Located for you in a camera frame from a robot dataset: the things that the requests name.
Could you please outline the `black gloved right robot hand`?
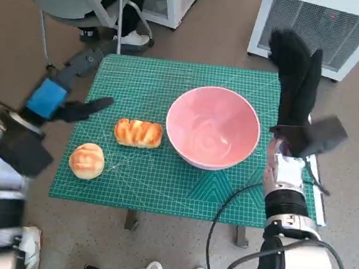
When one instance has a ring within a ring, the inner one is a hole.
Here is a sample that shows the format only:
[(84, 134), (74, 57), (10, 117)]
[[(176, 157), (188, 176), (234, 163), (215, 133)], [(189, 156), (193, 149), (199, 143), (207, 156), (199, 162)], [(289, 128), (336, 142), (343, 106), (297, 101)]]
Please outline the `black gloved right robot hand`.
[(269, 60), (278, 69), (281, 85), (278, 125), (303, 126), (315, 105), (321, 79), (323, 50), (312, 52), (292, 30), (274, 30)]

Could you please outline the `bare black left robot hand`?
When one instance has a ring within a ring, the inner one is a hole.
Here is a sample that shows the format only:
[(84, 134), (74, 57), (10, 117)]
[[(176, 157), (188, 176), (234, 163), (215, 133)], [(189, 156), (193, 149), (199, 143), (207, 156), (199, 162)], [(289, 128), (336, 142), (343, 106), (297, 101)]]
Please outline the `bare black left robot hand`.
[(20, 116), (36, 125), (63, 120), (67, 123), (88, 120), (91, 115), (114, 103), (112, 97), (103, 97), (86, 103), (68, 101), (75, 78), (96, 68), (111, 48), (96, 46), (87, 48), (70, 58), (62, 69), (52, 64), (46, 66), (46, 74), (33, 89), (20, 109)]

